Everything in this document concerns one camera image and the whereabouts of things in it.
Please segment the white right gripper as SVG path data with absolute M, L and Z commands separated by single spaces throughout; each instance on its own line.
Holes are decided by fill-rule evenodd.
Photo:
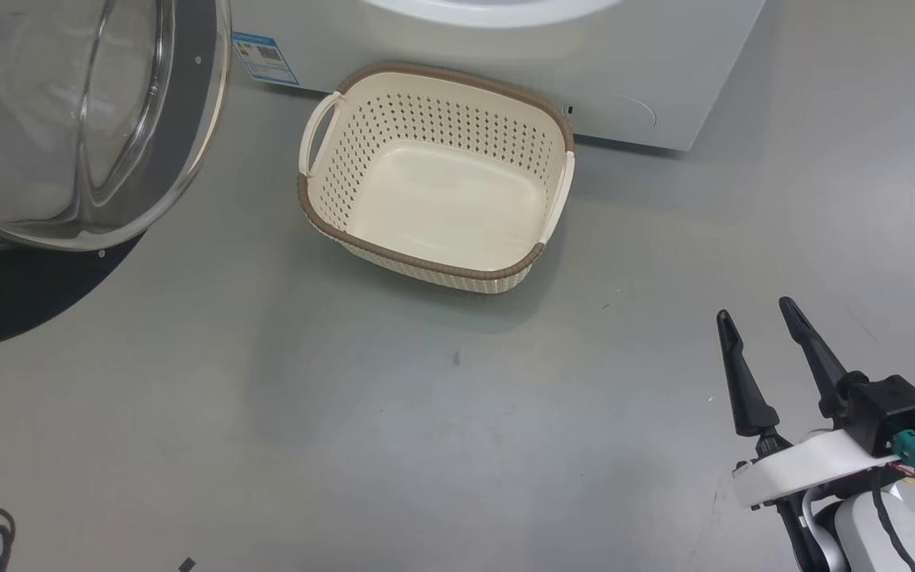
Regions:
M 791 297 L 781 297 L 778 308 L 791 338 L 802 348 L 809 363 L 820 394 L 821 415 L 825 419 L 841 419 L 847 402 L 836 387 L 848 370 Z M 726 309 L 716 314 L 716 330 L 736 434 L 759 437 L 774 430 L 778 413 L 763 398 L 743 356 L 739 330 Z M 897 460 L 899 457 L 894 454 L 872 456 L 846 432 L 823 432 L 733 470 L 733 489 L 741 506 L 749 508 Z

